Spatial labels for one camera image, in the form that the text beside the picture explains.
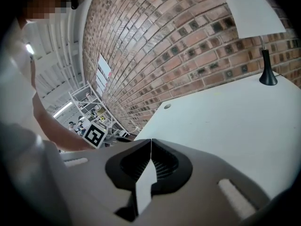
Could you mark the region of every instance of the ceiling light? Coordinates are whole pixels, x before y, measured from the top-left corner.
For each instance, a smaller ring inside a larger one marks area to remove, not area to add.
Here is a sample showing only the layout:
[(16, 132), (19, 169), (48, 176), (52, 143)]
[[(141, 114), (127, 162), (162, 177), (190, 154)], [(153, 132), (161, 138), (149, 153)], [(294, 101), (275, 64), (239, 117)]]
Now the ceiling light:
[(32, 46), (31, 46), (29, 43), (26, 45), (26, 49), (27, 49), (27, 51), (30, 52), (32, 55), (34, 54), (34, 51), (33, 51), (33, 49), (32, 49)]
[(67, 105), (65, 105), (62, 109), (60, 109), (57, 113), (55, 113), (55, 115), (53, 116), (54, 118), (57, 117), (60, 113), (63, 112), (63, 110), (65, 110), (67, 107), (71, 106), (72, 102), (69, 102)]

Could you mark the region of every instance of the white table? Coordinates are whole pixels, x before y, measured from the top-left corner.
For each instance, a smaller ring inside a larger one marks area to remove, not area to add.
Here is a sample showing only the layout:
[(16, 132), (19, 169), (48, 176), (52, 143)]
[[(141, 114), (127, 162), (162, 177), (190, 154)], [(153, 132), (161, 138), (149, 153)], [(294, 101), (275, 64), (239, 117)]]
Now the white table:
[(265, 86), (260, 76), (163, 102), (135, 140), (215, 154), (275, 197), (292, 184), (301, 162), (301, 90), (282, 76)]

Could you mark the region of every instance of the white lamp shade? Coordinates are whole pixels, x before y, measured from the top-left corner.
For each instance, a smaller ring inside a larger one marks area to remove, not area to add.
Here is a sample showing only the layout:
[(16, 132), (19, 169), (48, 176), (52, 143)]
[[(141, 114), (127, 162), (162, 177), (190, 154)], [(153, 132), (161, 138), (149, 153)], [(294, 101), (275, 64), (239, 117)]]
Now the white lamp shade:
[(227, 0), (227, 3), (241, 39), (286, 32), (266, 0)]

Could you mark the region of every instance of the ceiling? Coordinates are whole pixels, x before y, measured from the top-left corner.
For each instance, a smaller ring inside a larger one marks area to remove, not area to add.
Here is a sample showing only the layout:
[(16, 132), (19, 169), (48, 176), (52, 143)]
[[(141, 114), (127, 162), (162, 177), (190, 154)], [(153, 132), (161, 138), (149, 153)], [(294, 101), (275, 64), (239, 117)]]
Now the ceiling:
[[(34, 51), (36, 89), (51, 115), (71, 101), (68, 92), (85, 84), (82, 37), (91, 1), (85, 0), (76, 10), (68, 9), (55, 21), (28, 24), (23, 30), (24, 43), (30, 43)], [(76, 115), (80, 113), (72, 104), (57, 120), (67, 127)]]

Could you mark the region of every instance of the lamp base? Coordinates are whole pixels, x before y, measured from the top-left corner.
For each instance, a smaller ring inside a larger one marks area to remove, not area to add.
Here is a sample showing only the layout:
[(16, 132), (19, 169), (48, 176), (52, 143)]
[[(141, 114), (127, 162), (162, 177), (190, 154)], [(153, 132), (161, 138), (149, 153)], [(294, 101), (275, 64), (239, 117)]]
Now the lamp base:
[(259, 81), (261, 84), (264, 85), (269, 85), (269, 86), (277, 85), (278, 81), (272, 71), (271, 62), (269, 59), (269, 50), (263, 49), (261, 52), (263, 56), (264, 69), (263, 69), (262, 76), (259, 78)]

